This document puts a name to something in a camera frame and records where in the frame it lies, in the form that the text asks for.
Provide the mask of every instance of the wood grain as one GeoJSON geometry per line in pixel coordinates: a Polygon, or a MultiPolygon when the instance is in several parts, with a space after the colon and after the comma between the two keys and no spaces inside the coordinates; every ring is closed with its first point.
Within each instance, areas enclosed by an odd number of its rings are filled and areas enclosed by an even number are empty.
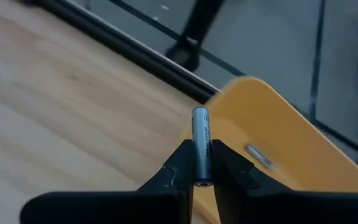
{"type": "Polygon", "coordinates": [[[138,188],[197,105],[51,14],[0,0],[0,223],[44,192],[138,188]]]}

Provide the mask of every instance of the cylindrical battery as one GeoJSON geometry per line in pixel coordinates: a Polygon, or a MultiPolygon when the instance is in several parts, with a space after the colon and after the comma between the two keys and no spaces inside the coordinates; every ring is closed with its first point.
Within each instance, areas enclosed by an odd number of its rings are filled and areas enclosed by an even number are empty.
{"type": "Polygon", "coordinates": [[[211,134],[209,133],[209,114],[205,107],[192,111],[193,147],[195,149],[195,185],[208,187],[212,185],[211,170],[211,134]]]}

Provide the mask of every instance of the wooden surface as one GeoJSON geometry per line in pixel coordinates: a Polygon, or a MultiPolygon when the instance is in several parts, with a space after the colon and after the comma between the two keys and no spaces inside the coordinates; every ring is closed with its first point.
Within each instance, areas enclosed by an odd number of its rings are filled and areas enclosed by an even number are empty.
{"type": "Polygon", "coordinates": [[[44,192],[135,190],[197,105],[48,12],[0,0],[0,223],[44,192]]]}

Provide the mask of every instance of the yellow seat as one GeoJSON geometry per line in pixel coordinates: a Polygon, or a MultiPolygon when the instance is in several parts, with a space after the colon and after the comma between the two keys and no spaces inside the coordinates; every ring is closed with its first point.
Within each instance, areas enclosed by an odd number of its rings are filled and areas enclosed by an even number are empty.
{"type": "MultiPolygon", "coordinates": [[[[241,77],[206,105],[212,139],[220,139],[256,168],[291,189],[358,192],[358,166],[262,80],[241,77]],[[270,160],[266,169],[244,150],[251,143],[270,160]]],[[[183,139],[191,139],[190,127],[183,139]]],[[[194,205],[219,223],[213,188],[195,188],[194,205]]]]}

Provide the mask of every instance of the grey floor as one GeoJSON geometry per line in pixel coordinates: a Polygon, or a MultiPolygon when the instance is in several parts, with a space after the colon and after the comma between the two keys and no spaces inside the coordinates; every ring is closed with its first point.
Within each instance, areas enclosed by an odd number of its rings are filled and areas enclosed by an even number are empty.
{"type": "MultiPolygon", "coordinates": [[[[175,43],[109,0],[76,1],[161,53],[175,43]]],[[[196,0],[123,1],[180,33],[196,0]]],[[[203,48],[308,111],[319,3],[226,0],[203,48]]],[[[358,144],[358,0],[327,0],[324,17],[316,118],[358,144]]],[[[195,73],[219,88],[235,77],[202,56],[195,73]]],[[[358,152],[327,136],[358,163],[358,152]]]]}

